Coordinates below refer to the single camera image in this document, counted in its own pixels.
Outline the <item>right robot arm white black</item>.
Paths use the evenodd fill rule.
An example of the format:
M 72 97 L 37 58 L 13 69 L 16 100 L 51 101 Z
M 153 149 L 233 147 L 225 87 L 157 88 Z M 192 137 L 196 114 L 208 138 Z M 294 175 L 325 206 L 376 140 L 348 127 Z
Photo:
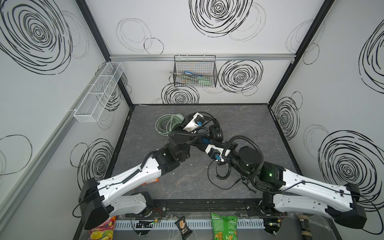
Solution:
M 266 215 L 302 212 L 321 215 L 350 229 L 363 229 L 365 209 L 359 205 L 360 190 L 355 184 L 332 185 L 296 174 L 282 166 L 264 161 L 260 150 L 245 146 L 237 152 L 219 149 L 213 155 L 218 165 L 228 165 L 224 180 L 232 170 L 245 184 L 263 193 L 261 211 Z

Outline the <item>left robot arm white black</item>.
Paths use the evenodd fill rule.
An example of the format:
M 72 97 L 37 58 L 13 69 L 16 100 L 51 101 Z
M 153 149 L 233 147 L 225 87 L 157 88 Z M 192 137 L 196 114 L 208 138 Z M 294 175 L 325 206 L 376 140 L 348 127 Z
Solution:
M 198 126 L 173 130 L 168 144 L 149 152 L 141 164 L 108 179 L 85 181 L 79 196 L 84 229 L 94 229 L 121 214 L 147 214 L 153 207 L 149 193 L 126 193 L 178 168 L 190 157 L 190 141 L 198 136 L 199 130 Z

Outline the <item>black headphones with cable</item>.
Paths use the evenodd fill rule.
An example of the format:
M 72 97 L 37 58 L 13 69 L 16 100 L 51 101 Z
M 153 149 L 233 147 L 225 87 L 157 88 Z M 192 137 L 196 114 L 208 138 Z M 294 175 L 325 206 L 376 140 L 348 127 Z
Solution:
M 185 127 L 195 113 L 186 116 L 183 122 L 176 126 Z M 209 113 L 200 112 L 200 114 L 204 116 L 206 121 L 203 123 L 202 127 L 191 132 L 192 134 L 195 134 L 197 136 L 195 138 L 195 141 L 191 144 L 192 146 L 198 148 L 202 152 L 205 152 L 205 148 L 208 145 L 215 145 L 217 147 L 224 148 L 224 151 L 228 148 L 229 145 L 237 145 L 237 148 L 236 148 L 237 151 L 239 151 L 241 147 L 249 146 L 249 160 L 254 159 L 253 155 L 254 155 L 255 148 L 252 140 L 244 136 L 235 136 L 228 141 L 224 141 L 224 134 L 219 121 Z M 211 164 L 215 164 L 215 174 L 218 180 L 223 181 L 230 177 L 231 174 L 227 174 L 228 165 L 226 164 L 219 165 L 214 160 L 211 161 Z M 224 188 L 224 187 L 218 186 L 217 184 L 214 184 L 214 186 L 221 190 L 229 190 L 240 181 L 242 181 L 243 184 L 247 185 L 254 168 L 255 167 L 253 165 L 249 164 L 249 174 L 239 173 L 240 174 L 239 179 L 237 179 L 235 183 L 233 183 L 233 185 L 229 187 Z

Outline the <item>mint green headphones with cable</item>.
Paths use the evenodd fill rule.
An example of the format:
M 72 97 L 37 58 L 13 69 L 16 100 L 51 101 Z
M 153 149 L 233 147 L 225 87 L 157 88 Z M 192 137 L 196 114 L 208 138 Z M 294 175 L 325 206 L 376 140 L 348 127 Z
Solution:
M 155 122 L 155 130 L 161 136 L 167 136 L 172 129 L 181 124 L 184 120 L 182 114 L 165 114 L 159 117 Z

